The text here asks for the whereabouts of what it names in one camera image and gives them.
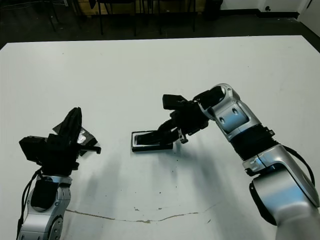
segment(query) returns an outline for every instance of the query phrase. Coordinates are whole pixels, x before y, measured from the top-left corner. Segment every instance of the robotic arm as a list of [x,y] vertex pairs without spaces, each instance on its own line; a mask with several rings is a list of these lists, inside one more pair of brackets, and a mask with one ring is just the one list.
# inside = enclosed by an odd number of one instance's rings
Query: robotic arm
[[[275,133],[264,127],[228,84],[218,84],[193,100],[181,95],[164,95],[163,107],[174,110],[171,119],[158,130],[133,137],[136,146],[188,142],[192,135],[216,122],[225,138],[243,160],[245,172],[253,177],[251,196],[261,214],[277,226],[277,240],[320,239],[319,196],[313,173],[303,158],[273,139]],[[308,168],[305,175],[293,156]]]
[[[65,210],[71,200],[70,175],[72,170],[78,169],[79,163],[76,160],[79,152],[101,152],[100,147],[77,143],[81,125],[81,109],[75,107],[65,117],[58,135],[49,134],[48,138],[28,136],[19,142],[26,158],[41,168],[34,173],[24,189],[16,239],[60,239]],[[35,178],[34,189],[28,196]],[[27,216],[24,221],[26,206]]]

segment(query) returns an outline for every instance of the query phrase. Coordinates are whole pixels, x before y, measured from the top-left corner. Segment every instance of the crack on table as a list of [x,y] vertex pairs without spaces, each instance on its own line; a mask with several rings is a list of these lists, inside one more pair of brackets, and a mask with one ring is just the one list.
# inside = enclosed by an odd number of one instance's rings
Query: crack on table
[[160,220],[126,220],[126,219],[116,219],[116,218],[112,218],[112,217],[107,217],[107,216],[100,216],[100,215],[95,215],[95,214],[89,214],[89,213],[85,213],[85,212],[80,212],[80,211],[76,211],[76,210],[70,210],[70,209],[66,209],[66,212],[70,212],[70,213],[74,213],[74,214],[80,214],[80,215],[84,215],[84,216],[89,216],[89,217],[94,217],[94,218],[100,218],[100,219],[107,219],[107,220],[113,220],[113,221],[119,221],[119,222],[130,222],[130,223],[143,223],[143,224],[151,224],[152,222],[162,222],[165,221],[167,219],[172,219],[172,218],[177,218],[177,217],[182,217],[182,216],[186,216],[186,215],[194,215],[194,214],[204,214],[205,212],[207,212],[208,210],[212,209],[213,207],[215,207],[216,205],[218,205],[220,202],[208,207],[206,210],[202,211],[202,212],[188,212],[188,213],[183,213],[183,214],[176,214],[176,215],[172,215],[172,216],[168,216],[165,217],[163,219]]

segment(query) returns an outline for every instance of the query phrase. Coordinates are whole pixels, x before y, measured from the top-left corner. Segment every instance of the table surface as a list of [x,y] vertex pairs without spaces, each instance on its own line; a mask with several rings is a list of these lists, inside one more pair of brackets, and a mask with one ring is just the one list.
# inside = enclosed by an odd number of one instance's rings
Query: table surface
[[78,159],[61,239],[274,240],[250,196],[252,178],[214,122],[158,152],[132,153],[131,132],[169,119],[163,94],[191,99],[228,83],[279,142],[305,157],[320,186],[319,63],[302,36],[7,44],[0,239],[15,238],[21,195],[38,168],[18,141],[46,137],[79,106],[102,153]]

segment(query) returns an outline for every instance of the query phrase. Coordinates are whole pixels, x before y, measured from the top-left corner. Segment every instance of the dark floor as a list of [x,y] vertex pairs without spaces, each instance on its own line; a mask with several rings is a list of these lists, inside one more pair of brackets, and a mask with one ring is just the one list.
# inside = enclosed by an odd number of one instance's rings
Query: dark floor
[[164,14],[162,35],[159,34],[158,16],[138,14],[137,35],[133,33],[133,16],[103,16],[104,35],[100,34],[98,16],[80,19],[81,29],[69,7],[54,6],[60,23],[52,18],[53,31],[41,3],[26,8],[1,8],[0,49],[6,43],[41,41],[89,41],[130,39],[171,39],[264,35],[303,35],[319,52],[320,38],[294,18],[258,18],[255,15],[220,16],[206,21],[196,17],[195,32],[192,16],[187,13]]

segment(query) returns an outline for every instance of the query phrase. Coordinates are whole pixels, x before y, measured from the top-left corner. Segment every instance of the white wall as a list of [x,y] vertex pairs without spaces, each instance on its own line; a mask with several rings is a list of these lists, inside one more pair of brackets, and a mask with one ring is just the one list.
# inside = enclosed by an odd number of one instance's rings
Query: white wall
[[305,0],[258,0],[258,8],[265,12],[269,6],[271,12],[297,12],[301,3]]
[[224,0],[222,10],[259,9],[264,12],[266,6],[272,12],[299,12],[305,8],[309,0]]
[[232,9],[257,9],[259,0],[223,0],[221,5],[222,10]]
[[320,37],[320,0],[313,0],[309,8],[303,11],[298,20]]

